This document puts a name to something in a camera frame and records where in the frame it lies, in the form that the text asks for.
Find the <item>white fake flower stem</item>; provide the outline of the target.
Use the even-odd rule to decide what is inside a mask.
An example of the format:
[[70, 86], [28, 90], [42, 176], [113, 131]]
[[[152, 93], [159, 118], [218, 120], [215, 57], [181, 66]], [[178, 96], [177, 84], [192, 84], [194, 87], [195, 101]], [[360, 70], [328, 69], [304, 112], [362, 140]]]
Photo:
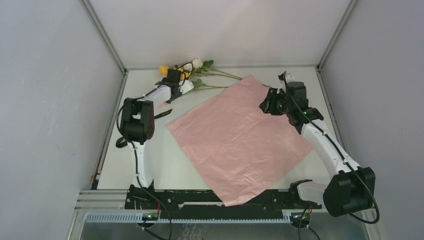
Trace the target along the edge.
[[242, 80], [242, 77], [225, 72], [214, 67], [214, 60], [202, 60], [195, 58], [190, 62], [185, 62], [180, 66], [175, 66], [177, 70], [181, 70], [185, 79], [199, 79], [201, 77], [226, 77], [235, 80]]

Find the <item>pink wrapping paper sheet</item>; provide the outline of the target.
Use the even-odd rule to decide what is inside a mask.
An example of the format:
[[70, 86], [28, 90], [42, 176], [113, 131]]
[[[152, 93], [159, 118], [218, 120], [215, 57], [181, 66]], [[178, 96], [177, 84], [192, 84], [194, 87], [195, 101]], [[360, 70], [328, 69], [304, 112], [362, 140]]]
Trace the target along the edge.
[[313, 150], [286, 116], [263, 113], [259, 106], [267, 93], [248, 76], [167, 124], [227, 207], [258, 196]]

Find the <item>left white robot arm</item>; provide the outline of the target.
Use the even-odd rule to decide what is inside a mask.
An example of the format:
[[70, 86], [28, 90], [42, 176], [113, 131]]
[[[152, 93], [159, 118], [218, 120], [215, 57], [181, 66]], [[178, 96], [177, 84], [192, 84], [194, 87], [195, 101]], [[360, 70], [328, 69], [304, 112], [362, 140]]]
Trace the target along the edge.
[[182, 95], [181, 87], [186, 82], [182, 76], [186, 76], [183, 71], [169, 69], [152, 90], [140, 97], [127, 97], [118, 110], [116, 127], [131, 151], [134, 171], [131, 185], [135, 188], [148, 189], [154, 182], [147, 150], [155, 132], [155, 108]]

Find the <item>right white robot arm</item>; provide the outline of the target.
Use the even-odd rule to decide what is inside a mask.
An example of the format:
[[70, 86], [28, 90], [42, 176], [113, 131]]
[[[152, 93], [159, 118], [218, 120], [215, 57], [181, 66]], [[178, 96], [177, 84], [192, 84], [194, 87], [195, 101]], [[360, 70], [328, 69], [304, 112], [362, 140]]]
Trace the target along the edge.
[[312, 145], [330, 177], [328, 184], [311, 179], [291, 183], [289, 203], [293, 207], [302, 208], [310, 202], [325, 207], [332, 217], [350, 215], [365, 224], [379, 222], [374, 171], [361, 167], [329, 132], [321, 112], [309, 106], [303, 82], [269, 88], [259, 108], [265, 114], [285, 115], [289, 124]]

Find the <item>yellow fake flower stem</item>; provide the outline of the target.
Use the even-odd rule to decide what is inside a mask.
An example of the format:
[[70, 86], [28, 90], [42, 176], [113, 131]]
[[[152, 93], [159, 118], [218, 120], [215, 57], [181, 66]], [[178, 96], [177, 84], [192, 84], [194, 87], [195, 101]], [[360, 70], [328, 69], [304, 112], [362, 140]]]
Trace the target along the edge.
[[[167, 74], [170, 71], [170, 67], [166, 66], [166, 65], [161, 65], [159, 67], [159, 72], [163, 75], [163, 76], [167, 76]], [[190, 78], [190, 76], [192, 75], [192, 70], [193, 70], [193, 66], [191, 64], [185, 64], [183, 66], [177, 67], [176, 68], [177, 71], [181, 72], [180, 75], [180, 81], [184, 81], [187, 80], [188, 78]]]

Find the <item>pink fake flower stem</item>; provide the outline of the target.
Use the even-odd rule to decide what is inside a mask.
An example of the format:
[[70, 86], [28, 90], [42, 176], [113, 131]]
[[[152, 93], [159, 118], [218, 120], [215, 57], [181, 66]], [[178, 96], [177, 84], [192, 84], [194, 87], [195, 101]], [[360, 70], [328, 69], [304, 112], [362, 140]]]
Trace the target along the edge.
[[[197, 79], [197, 80], [195, 80], [195, 81], [191, 81], [191, 82], [192, 82], [192, 83], [193, 83], [193, 85], [194, 85], [194, 89], [193, 89], [193, 90], [191, 90], [191, 91], [189, 91], [189, 92], [188, 92], [188, 93], [186, 93], [186, 94], [183, 94], [183, 95], [187, 95], [187, 94], [189, 94], [189, 93], [194, 93], [194, 92], [199, 92], [199, 91], [205, 91], [205, 90], [226, 89], [226, 88], [228, 88], [228, 86], [207, 85], [207, 84], [203, 83], [201, 79]], [[162, 85], [161, 81], [160, 81], [160, 82], [158, 82], [158, 84], [159, 84], [160, 86], [166, 86], [166, 85]], [[166, 102], [166, 101], [168, 101], [170, 98], [171, 98], [171, 96], [170, 96], [170, 97], [167, 97], [167, 98], [165, 99], [165, 102]]]

